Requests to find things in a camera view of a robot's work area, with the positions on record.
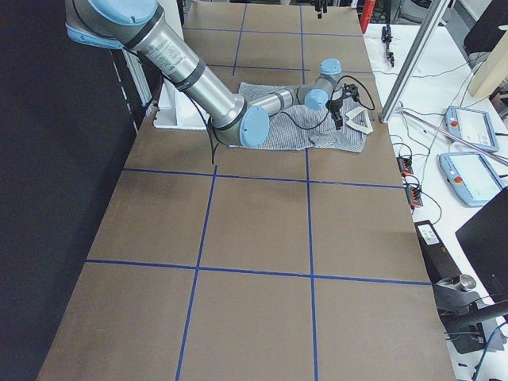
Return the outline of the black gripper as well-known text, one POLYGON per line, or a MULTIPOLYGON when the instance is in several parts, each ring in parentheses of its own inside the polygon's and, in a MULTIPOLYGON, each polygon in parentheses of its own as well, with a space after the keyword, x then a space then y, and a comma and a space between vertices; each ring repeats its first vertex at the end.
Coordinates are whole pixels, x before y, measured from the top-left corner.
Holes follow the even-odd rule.
POLYGON ((360 101, 358 87, 353 84, 344 84, 337 86, 333 91, 330 100, 326 103, 327 110, 331 113, 332 119, 336 124, 343 123, 341 108, 344 100, 351 98, 354 102, 360 101))

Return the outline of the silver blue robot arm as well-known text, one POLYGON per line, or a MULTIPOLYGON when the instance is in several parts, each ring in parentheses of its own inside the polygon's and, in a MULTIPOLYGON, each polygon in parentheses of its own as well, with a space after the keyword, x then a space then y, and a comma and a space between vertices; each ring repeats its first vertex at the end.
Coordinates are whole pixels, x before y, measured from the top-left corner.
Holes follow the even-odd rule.
POLYGON ((326 59, 313 83, 248 102, 232 93, 166 22, 157 1, 67 1, 65 8, 71 40, 144 55, 176 90, 208 113, 209 135, 224 145, 258 148, 268 138, 272 115, 296 105, 320 110, 345 97, 341 64, 326 59))

